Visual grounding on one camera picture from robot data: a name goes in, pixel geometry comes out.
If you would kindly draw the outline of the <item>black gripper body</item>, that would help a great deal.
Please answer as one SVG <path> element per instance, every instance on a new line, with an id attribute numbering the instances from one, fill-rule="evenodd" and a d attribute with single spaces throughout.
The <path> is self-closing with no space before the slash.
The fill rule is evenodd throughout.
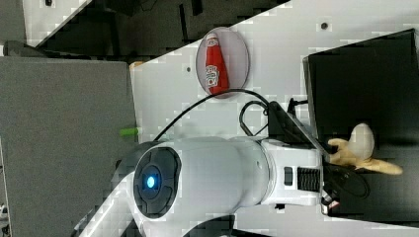
<path id="1" fill-rule="evenodd" d="M 321 203 L 329 205 L 333 201 L 339 202 L 341 194 L 358 199 L 367 198 L 371 188 L 368 182 L 353 169 L 327 164 L 323 170 L 323 191 L 325 195 L 321 198 Z"/>

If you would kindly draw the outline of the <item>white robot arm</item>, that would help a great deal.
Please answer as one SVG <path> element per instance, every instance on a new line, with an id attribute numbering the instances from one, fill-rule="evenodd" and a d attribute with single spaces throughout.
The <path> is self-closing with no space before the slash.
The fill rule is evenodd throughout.
<path id="1" fill-rule="evenodd" d="M 71 237 L 220 237 L 238 209 L 316 206 L 344 192 L 350 171 L 316 148 L 256 137 L 149 141 L 124 158 L 103 202 Z"/>

